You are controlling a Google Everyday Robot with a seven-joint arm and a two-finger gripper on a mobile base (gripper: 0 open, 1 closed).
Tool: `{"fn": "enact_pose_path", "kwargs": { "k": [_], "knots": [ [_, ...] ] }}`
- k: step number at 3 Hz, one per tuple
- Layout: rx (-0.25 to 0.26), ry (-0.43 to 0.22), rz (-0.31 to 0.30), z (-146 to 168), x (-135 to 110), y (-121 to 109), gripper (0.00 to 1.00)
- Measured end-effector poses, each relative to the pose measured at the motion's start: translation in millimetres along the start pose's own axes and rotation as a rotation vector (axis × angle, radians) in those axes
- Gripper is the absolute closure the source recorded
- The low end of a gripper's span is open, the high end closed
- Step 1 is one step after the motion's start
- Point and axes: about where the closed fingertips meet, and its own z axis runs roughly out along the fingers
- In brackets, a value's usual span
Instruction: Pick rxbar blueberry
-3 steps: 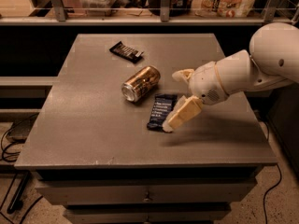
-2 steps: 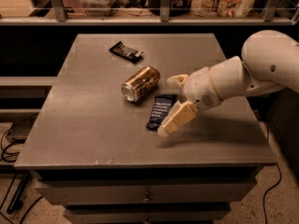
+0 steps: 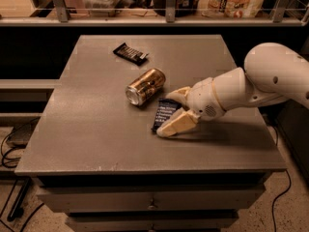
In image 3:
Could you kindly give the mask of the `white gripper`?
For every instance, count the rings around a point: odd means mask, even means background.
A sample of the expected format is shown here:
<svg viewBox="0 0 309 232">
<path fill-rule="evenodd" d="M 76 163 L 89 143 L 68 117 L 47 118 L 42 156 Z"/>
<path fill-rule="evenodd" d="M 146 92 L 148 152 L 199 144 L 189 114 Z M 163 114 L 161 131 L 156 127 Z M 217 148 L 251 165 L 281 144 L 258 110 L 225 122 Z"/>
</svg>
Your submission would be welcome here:
<svg viewBox="0 0 309 232">
<path fill-rule="evenodd" d="M 189 131 L 196 127 L 199 116 L 206 121 L 222 117 L 226 111 L 215 97 L 212 83 L 213 79 L 209 77 L 192 88 L 186 86 L 168 93 L 166 99 L 178 102 L 182 107 L 191 110 L 177 110 L 157 129 L 156 134 L 160 137 L 170 137 L 179 132 Z"/>
</svg>

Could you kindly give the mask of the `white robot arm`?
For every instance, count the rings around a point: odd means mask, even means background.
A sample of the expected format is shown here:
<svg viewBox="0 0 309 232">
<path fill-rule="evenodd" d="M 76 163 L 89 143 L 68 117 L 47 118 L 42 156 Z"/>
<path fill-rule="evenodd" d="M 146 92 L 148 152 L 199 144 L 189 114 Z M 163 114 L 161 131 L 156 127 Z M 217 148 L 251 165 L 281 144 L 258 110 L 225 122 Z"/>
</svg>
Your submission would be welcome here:
<svg viewBox="0 0 309 232">
<path fill-rule="evenodd" d="M 309 62 L 279 43 L 261 43 L 244 59 L 244 66 L 208 77 L 167 95 L 178 109 L 156 131 L 170 137 L 211 121 L 239 107 L 261 107 L 288 99 L 309 108 Z"/>
</svg>

